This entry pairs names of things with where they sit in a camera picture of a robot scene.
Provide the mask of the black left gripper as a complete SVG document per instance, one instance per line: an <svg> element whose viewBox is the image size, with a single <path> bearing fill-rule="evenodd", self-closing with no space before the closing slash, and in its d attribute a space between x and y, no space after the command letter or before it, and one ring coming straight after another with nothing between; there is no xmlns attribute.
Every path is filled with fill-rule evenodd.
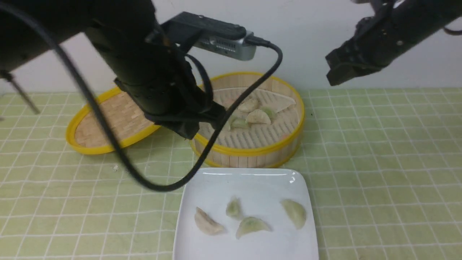
<svg viewBox="0 0 462 260"><path fill-rule="evenodd" d="M95 13L86 36L147 120L192 139L199 123L214 128L226 109L201 90L184 54L162 35L154 13Z"/></svg>

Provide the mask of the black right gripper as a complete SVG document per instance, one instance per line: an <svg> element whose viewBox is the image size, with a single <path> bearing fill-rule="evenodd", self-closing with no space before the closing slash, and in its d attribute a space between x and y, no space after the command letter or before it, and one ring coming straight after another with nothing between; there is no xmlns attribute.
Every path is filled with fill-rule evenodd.
<svg viewBox="0 0 462 260"><path fill-rule="evenodd" d="M331 86L381 71L400 55L393 7L381 7L372 17L361 19L354 35L326 56Z"/></svg>

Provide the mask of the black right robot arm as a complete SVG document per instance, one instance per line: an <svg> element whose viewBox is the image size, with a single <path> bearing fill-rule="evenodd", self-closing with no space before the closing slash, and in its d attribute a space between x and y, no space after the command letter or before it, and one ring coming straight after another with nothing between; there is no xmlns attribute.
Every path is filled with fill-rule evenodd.
<svg viewBox="0 0 462 260"><path fill-rule="evenodd" d="M396 58L461 17L460 0L371 0L374 15L326 56L331 86L380 72Z"/></svg>

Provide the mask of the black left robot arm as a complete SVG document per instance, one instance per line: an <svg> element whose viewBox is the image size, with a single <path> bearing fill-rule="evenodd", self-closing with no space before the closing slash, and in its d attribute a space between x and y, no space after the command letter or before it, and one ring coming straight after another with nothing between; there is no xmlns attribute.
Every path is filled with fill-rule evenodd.
<svg viewBox="0 0 462 260"><path fill-rule="evenodd" d="M114 72L117 86L145 117L186 139L199 123L217 127L226 114L201 90L185 55L156 36L150 0L7 0L34 18L58 42L84 33Z"/></svg>

